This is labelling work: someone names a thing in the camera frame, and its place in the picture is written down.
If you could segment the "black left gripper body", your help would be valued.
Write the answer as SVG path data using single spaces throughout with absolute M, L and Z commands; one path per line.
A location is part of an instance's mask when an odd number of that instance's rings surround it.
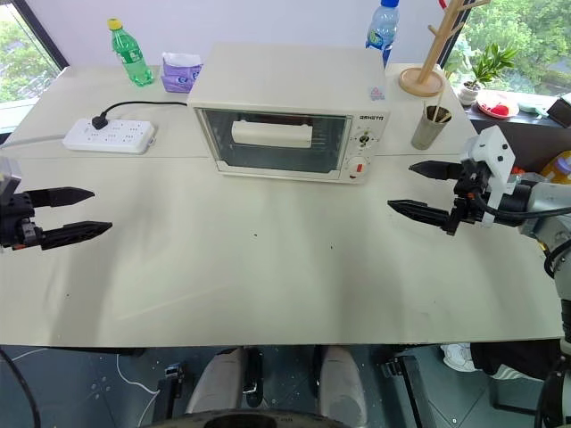
M 44 202 L 43 191 L 15 193 L 1 203 L 1 248 L 19 250 L 38 246 L 43 231 L 31 220 Z

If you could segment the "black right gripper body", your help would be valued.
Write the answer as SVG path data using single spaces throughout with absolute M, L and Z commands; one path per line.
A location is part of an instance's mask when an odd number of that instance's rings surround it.
M 475 224 L 483 218 L 484 211 L 476 203 L 476 196 L 483 196 L 490 177 L 490 170 L 483 161 L 463 160 L 459 178 L 454 186 L 455 199 L 452 217 L 459 222 Z

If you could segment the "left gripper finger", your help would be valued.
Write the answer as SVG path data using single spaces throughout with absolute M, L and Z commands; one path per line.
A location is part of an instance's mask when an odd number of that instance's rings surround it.
M 57 187 L 28 191 L 25 198 L 28 209 L 71 206 L 94 197 L 95 194 L 77 187 Z
M 44 231 L 40 248 L 51 250 L 96 238 L 112 227 L 112 222 L 83 221 Z

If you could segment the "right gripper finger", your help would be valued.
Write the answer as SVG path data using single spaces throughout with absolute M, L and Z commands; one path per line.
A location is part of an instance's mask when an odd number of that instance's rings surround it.
M 458 180 L 463 172 L 463 166 L 454 162 L 425 160 L 410 165 L 409 170 L 432 179 Z
M 446 210 L 429 207 L 425 202 L 413 200 L 390 200 L 387 202 L 387 205 L 414 221 L 437 226 L 448 235 L 456 233 L 457 226 L 451 224 L 451 214 Z

